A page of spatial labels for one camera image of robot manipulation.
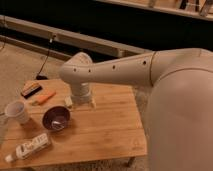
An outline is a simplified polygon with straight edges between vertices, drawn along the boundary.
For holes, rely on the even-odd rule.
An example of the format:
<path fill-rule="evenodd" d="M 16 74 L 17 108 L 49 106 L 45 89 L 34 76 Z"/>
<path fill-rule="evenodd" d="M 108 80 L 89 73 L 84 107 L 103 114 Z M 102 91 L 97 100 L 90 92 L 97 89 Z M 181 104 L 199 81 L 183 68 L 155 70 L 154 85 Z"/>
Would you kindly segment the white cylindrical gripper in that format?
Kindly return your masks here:
<path fill-rule="evenodd" d="M 64 99 L 65 105 L 68 108 L 73 108 L 73 103 L 83 104 L 89 102 L 89 106 L 96 108 L 96 102 L 91 100 L 91 89 L 89 83 L 71 84 L 71 97 Z"/>

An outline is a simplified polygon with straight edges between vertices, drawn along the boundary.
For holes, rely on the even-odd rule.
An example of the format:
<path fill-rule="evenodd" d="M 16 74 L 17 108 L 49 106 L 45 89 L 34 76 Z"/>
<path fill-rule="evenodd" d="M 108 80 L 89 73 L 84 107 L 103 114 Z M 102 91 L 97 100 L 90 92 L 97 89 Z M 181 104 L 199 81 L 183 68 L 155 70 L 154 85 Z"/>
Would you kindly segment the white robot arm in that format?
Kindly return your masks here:
<path fill-rule="evenodd" d="M 150 171 L 213 171 L 213 52 L 152 51 L 94 63 L 83 52 L 59 70 L 72 100 L 86 102 L 90 83 L 144 86 Z"/>

